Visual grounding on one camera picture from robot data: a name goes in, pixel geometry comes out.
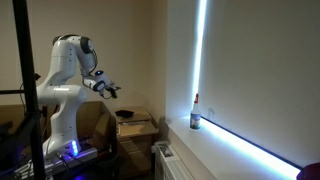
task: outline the small bottle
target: small bottle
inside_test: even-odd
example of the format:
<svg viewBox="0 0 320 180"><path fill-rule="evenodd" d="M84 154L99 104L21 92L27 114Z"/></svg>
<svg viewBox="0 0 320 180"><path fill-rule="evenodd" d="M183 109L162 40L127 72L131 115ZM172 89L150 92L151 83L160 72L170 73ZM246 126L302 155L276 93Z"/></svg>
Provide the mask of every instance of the small bottle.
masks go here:
<svg viewBox="0 0 320 180"><path fill-rule="evenodd" d="M194 100L193 108L191 111L191 117L190 117L190 128L191 129L200 129L200 118L201 113L199 110L199 94L196 94L196 98Z"/></svg>

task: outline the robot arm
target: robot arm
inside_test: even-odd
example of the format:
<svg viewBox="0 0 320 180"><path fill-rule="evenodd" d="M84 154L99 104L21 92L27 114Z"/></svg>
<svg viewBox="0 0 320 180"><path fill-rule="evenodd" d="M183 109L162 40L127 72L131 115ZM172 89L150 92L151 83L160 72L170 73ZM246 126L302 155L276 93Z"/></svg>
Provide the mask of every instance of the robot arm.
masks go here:
<svg viewBox="0 0 320 180"><path fill-rule="evenodd" d="M103 98L104 90L110 92L112 98L117 98L116 91L120 89L113 81L111 81L102 70L94 71L98 64L98 58L94 51L92 41L83 36L68 35L60 36L54 39L56 41L68 41L75 46L77 58L81 66L81 75L83 77L83 85L95 92L99 92L99 95Z"/></svg>
<svg viewBox="0 0 320 180"><path fill-rule="evenodd" d="M92 41L87 37L68 35L54 39L51 65L47 78L37 86L39 104L60 105L51 117L51 136L43 144L44 157L50 159L57 153L78 155L81 151L76 130L76 113L86 101L85 88L78 85L65 85L75 75L76 61L80 63L83 85L104 97L109 91L116 98L115 86L103 71L91 73L97 66L97 56Z"/></svg>

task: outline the cable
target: cable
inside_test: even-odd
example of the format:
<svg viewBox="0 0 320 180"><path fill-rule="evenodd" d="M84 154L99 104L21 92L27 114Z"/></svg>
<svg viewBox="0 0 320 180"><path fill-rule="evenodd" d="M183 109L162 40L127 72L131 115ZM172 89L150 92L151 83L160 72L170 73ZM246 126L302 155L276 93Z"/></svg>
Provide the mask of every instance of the cable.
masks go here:
<svg viewBox="0 0 320 180"><path fill-rule="evenodd" d="M101 96L103 99L111 99L112 98L112 96L109 96L109 97L104 97L104 96Z"/></svg>
<svg viewBox="0 0 320 180"><path fill-rule="evenodd" d="M85 84L84 84L84 77L82 76L82 85L84 86L84 87L87 87Z"/></svg>
<svg viewBox="0 0 320 180"><path fill-rule="evenodd" d="M61 160L61 162L63 163L64 167L66 168L67 172L68 172L68 175L71 179L73 179L73 176L71 174L71 171L70 171L70 168L66 162L66 160L64 159L64 156L60 153L60 152L57 152L57 157Z"/></svg>

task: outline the radiator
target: radiator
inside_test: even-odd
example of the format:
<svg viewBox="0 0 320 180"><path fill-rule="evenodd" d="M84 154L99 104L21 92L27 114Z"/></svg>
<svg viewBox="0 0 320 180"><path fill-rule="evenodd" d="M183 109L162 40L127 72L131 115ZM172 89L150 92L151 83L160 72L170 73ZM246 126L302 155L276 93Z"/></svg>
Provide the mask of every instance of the radiator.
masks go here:
<svg viewBox="0 0 320 180"><path fill-rule="evenodd" d="M155 180L193 180L168 141L155 143Z"/></svg>

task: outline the black metal frame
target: black metal frame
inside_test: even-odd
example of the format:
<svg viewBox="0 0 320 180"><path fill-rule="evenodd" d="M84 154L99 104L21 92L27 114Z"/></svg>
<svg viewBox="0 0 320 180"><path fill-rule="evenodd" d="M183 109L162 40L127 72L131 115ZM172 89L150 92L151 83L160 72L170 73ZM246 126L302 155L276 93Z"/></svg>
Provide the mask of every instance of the black metal frame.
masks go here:
<svg viewBox="0 0 320 180"><path fill-rule="evenodd" d="M7 144L14 148L17 148L18 146L24 146L27 142L29 142L29 136L31 156L34 167L34 179L45 179L46 174L44 169L42 139L40 132L40 110L38 107L38 98L34 77L35 73L32 57L27 2L26 0L12 0L12 2L24 90L5 90L1 91L0 94L17 94L24 92L26 101L26 114L23 122L18 127L14 136L8 139L7 142L3 142L2 145Z"/></svg>

